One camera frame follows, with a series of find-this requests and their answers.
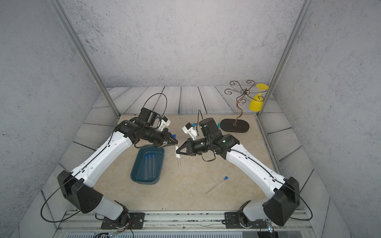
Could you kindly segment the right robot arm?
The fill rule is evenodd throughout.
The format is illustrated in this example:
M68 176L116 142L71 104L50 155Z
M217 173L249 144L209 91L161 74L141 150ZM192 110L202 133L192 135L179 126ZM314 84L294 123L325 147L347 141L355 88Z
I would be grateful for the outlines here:
M196 156L208 151L234 164L262 189L268 197L261 207L274 224L284 226L300 205L299 182L274 172L253 156L234 136L208 136L187 139L176 153Z

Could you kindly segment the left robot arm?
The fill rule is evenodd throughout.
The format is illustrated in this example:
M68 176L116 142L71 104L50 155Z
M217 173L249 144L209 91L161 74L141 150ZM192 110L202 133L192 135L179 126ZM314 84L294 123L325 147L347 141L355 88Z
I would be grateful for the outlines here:
M111 136L87 160L58 175L63 197L81 213L95 213L112 221L117 227L125 227L131 222L129 210L117 201L112 201L93 187L106 169L121 155L140 140L146 140L153 147L176 145L176 138L168 130L170 120L164 117L158 129L143 126L138 118L122 121Z

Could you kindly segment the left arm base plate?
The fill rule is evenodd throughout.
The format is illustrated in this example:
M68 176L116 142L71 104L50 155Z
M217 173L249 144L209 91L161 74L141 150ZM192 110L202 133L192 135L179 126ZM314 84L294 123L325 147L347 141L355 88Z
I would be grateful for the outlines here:
M123 213L116 220L110 220L105 217L103 219L101 230L122 230L128 227L132 230L141 230L143 228L145 213L133 212Z

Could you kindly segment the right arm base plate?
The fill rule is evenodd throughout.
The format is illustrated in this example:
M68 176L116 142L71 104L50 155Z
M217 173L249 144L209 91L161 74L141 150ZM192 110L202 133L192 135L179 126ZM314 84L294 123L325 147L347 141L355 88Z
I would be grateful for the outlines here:
M225 212L224 219L221 221L226 229L265 229L267 223L265 220L251 221L243 212Z

